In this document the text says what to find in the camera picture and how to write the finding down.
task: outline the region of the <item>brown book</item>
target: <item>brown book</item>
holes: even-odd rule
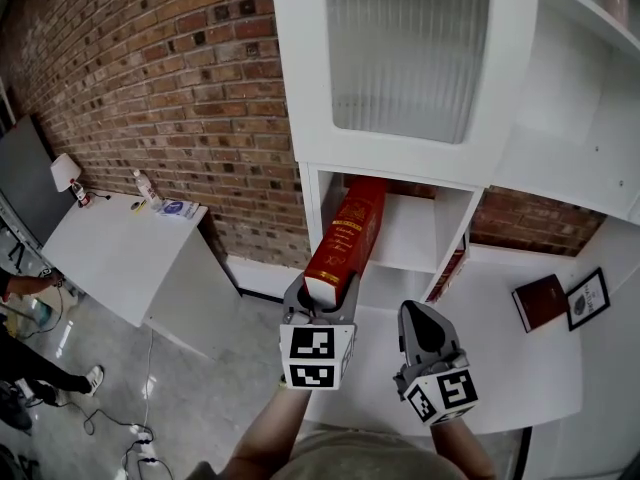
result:
[[[326,308],[339,304],[354,273],[362,275],[380,231],[387,180],[359,176],[304,271],[307,292]]]
[[[569,310],[567,296],[555,274],[516,288],[512,295],[527,332]]]

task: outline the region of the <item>white cable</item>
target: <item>white cable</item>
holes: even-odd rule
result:
[[[151,329],[151,343],[149,343],[149,353],[147,354],[147,378],[144,381],[144,394],[145,401],[147,402],[147,409],[144,413],[144,425],[147,427],[147,420],[149,419],[149,376],[151,375],[151,349],[153,348],[153,329]]]

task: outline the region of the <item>cabinet door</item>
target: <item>cabinet door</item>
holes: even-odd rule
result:
[[[275,0],[296,159],[489,184],[537,0]]]

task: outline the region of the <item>brick wall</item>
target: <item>brick wall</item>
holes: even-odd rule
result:
[[[471,241],[576,256],[606,215],[554,199],[490,187],[473,216]]]
[[[0,74],[95,188],[207,205],[231,254],[309,257],[272,0],[13,0]]]

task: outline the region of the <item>white bottle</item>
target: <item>white bottle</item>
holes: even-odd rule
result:
[[[158,211],[162,208],[162,199],[156,194],[156,191],[151,185],[151,181],[147,178],[147,175],[140,172],[140,169],[133,171],[133,176],[136,179],[136,186],[140,193],[147,200],[147,203],[151,206],[153,211]]]

